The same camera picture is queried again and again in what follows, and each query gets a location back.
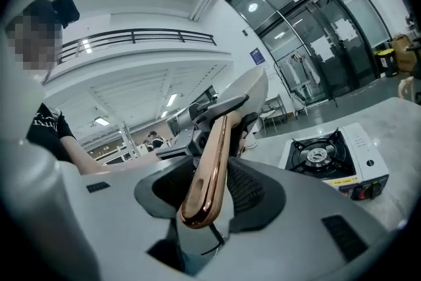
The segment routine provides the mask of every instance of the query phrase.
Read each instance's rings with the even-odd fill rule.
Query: rose gold handle
[[[222,206],[231,129],[241,115],[233,111],[215,121],[190,189],[181,208],[183,223],[191,228],[208,226]]]

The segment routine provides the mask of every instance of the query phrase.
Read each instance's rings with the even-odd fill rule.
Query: balcony railing
[[[59,53],[58,63],[65,63],[75,57],[88,55],[99,50],[113,48],[122,44],[141,43],[142,41],[161,40],[179,41],[185,43],[194,41],[199,43],[211,43],[216,46],[213,35],[185,31],[171,30],[168,28],[135,28],[128,30],[108,31],[82,39],[65,43]]]

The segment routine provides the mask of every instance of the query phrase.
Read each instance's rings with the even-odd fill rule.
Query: white appliance
[[[287,141],[278,166],[319,178],[351,199],[375,198],[389,178],[382,156],[359,123]]]

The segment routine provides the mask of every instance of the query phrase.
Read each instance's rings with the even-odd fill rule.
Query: black t-shirt
[[[60,141],[64,136],[73,136],[63,115],[53,116],[42,103],[36,113],[26,138],[50,151],[58,161],[72,163],[66,149]]]

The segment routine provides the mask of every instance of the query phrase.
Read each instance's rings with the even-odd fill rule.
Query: white table
[[[373,200],[356,201],[388,230],[408,219],[421,188],[421,107],[396,97],[328,123],[279,136],[262,138],[244,159],[278,166],[285,143],[329,132],[359,122],[375,141],[390,176],[383,193]]]

